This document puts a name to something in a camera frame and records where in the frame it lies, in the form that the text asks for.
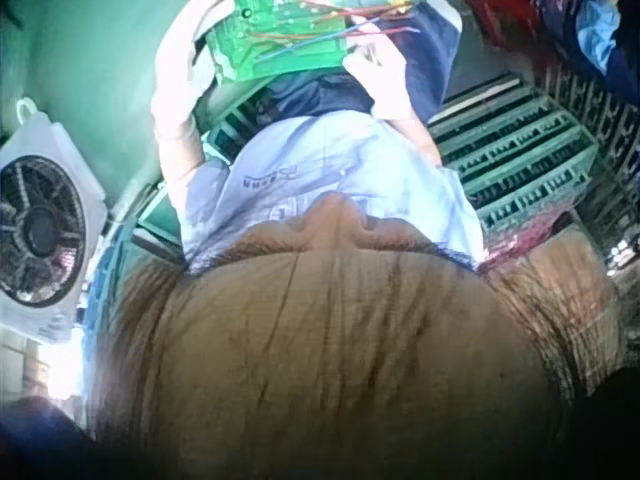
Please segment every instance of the white fan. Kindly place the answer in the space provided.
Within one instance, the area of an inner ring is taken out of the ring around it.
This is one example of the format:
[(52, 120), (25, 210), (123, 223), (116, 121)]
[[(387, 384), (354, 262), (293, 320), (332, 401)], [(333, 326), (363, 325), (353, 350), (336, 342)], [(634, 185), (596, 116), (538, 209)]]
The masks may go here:
[(104, 191), (66, 130), (34, 113), (0, 150), (0, 324), (67, 341), (107, 218)]

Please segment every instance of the electronic component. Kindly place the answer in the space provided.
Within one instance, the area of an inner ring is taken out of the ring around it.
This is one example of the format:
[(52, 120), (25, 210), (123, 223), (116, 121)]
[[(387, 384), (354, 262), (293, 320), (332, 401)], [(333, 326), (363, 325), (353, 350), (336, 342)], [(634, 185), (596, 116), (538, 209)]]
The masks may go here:
[(384, 0), (341, 0), (336, 5), (320, 0), (236, 0), (231, 16), (207, 36), (218, 82), (337, 67), (346, 53), (349, 14), (378, 17), (406, 5)]

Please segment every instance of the red wire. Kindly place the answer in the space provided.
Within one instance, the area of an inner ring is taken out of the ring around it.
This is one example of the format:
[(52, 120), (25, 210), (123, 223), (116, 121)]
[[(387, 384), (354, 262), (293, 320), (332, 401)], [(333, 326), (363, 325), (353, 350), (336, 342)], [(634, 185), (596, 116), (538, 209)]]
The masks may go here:
[[(397, 27), (397, 28), (387, 28), (385, 30), (380, 30), (379, 32), (349, 32), (341, 35), (338, 38), (346, 38), (346, 37), (366, 37), (368, 35), (390, 35), (392, 33), (400, 33), (413, 31), (411, 27)], [(279, 33), (249, 33), (252, 37), (258, 38), (270, 38), (274, 40), (306, 40), (307, 38), (317, 37), (317, 34), (297, 34), (297, 35), (287, 35), (287, 34), (279, 34)]]
[(312, 23), (319, 23), (326, 20), (331, 20), (336, 17), (348, 17), (351, 15), (366, 15), (366, 14), (374, 14), (382, 11), (382, 15), (388, 15), (394, 10), (398, 10), (399, 8), (403, 8), (406, 6), (410, 6), (409, 3), (403, 3), (402, 5), (386, 5), (384, 7), (366, 7), (366, 8), (353, 8), (351, 10), (342, 9), (342, 11), (333, 11), (327, 15), (323, 15), (320, 18), (315, 19)]

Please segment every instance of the glove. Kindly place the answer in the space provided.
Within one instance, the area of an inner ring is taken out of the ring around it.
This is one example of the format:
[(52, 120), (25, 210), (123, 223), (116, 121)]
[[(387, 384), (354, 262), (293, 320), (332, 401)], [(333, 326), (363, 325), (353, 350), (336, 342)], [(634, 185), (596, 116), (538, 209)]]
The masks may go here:
[(234, 0), (190, 0), (162, 38), (156, 53), (156, 89), (151, 99), (158, 134), (171, 134), (184, 125), (213, 82), (215, 66), (209, 49), (203, 49), (194, 65), (194, 42), (234, 8)]
[(381, 120), (400, 120), (413, 113), (406, 84), (407, 61), (389, 37), (373, 23), (352, 16), (367, 36), (347, 37), (347, 46), (355, 48), (342, 65), (373, 99), (371, 115)]

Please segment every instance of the light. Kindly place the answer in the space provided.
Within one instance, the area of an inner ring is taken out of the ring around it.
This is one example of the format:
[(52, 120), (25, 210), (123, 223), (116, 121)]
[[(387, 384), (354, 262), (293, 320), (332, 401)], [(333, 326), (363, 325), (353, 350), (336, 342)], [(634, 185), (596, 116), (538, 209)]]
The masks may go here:
[(57, 345), (40, 345), (41, 360), (49, 365), (47, 390), (50, 398), (66, 400), (82, 390), (82, 338), (81, 328), (71, 330), (71, 340)]

